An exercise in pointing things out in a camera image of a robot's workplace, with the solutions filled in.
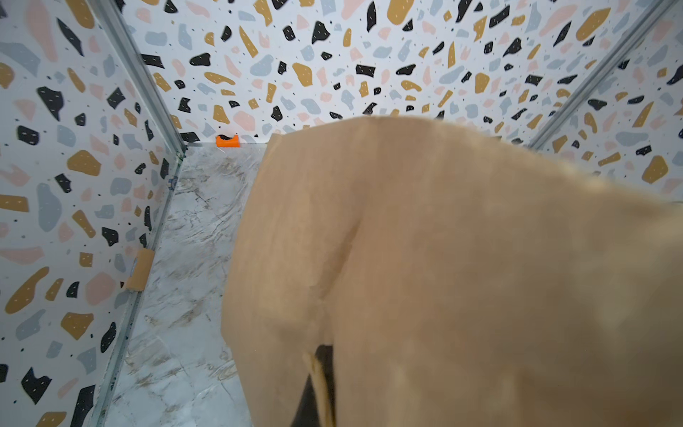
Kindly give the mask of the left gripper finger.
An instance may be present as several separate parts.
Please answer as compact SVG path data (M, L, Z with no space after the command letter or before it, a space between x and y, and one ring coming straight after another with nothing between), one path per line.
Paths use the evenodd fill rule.
M308 377L291 427L335 427L334 347L305 353Z

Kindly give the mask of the brown paper bag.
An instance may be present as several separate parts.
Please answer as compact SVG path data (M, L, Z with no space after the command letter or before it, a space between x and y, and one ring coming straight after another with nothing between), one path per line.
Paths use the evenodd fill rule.
M257 426L320 345L335 426L679 426L682 209L436 120L274 135L222 335Z

